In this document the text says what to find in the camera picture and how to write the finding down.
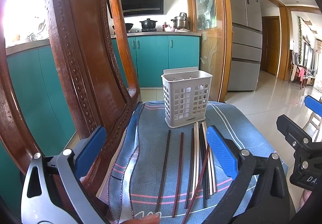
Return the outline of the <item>person's right hand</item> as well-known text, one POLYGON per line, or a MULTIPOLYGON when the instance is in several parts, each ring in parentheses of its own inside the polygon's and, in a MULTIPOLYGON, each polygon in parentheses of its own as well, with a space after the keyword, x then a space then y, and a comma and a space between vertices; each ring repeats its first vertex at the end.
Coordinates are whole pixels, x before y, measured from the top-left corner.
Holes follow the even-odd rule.
POLYGON ((299 207, 300 208, 302 208, 304 206, 304 204, 309 199, 311 194, 312 194, 312 191, 304 189, 304 191, 303 191, 303 193, 301 195, 301 198, 300 198, 300 202, 299 202, 299 207))

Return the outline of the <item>person's left hand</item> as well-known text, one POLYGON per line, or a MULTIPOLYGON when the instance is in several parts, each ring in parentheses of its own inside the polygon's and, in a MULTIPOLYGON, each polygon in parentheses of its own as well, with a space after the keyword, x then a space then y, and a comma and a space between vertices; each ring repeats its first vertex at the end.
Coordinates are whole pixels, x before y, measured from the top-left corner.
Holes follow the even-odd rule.
POLYGON ((158 214, 152 214, 138 219, 127 220, 122 224, 160 224, 160 217, 158 214))

